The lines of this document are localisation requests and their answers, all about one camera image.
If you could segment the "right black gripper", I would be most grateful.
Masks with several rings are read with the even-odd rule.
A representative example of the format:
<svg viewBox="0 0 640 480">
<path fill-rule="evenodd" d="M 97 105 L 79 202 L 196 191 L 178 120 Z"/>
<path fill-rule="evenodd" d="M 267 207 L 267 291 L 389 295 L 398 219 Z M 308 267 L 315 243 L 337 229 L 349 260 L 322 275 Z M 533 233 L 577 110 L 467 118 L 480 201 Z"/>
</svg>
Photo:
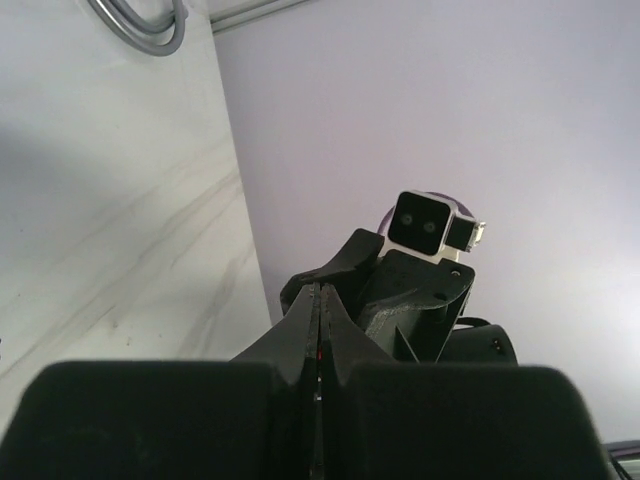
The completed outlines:
<svg viewBox="0 0 640 480">
<path fill-rule="evenodd" d="M 471 267 L 382 247 L 381 235 L 355 230 L 325 265 L 289 279 L 280 293 L 282 310 L 303 286 L 331 285 L 348 318 L 398 361 L 516 364 L 502 327 L 464 314 L 475 280 Z"/>
</svg>

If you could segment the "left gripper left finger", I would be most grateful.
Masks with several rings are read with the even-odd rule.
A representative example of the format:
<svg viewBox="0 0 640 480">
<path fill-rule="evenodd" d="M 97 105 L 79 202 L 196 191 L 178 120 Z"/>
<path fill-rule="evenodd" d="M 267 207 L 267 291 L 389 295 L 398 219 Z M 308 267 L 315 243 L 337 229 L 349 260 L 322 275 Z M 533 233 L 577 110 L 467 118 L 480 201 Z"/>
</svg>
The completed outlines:
<svg viewBox="0 0 640 480">
<path fill-rule="evenodd" d="M 64 361 L 30 383 L 1 443 L 5 479 L 307 479 L 320 288 L 222 361 Z"/>
</svg>

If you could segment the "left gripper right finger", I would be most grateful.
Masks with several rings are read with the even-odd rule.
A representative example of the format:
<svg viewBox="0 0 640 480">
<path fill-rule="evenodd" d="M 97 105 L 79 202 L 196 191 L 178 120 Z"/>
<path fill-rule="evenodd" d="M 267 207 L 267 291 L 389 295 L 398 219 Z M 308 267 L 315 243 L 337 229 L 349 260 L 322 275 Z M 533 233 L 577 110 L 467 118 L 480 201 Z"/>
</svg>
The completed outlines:
<svg viewBox="0 0 640 480">
<path fill-rule="evenodd" d="M 586 405 L 545 367 L 400 363 L 320 293 L 329 479 L 607 479 Z"/>
</svg>

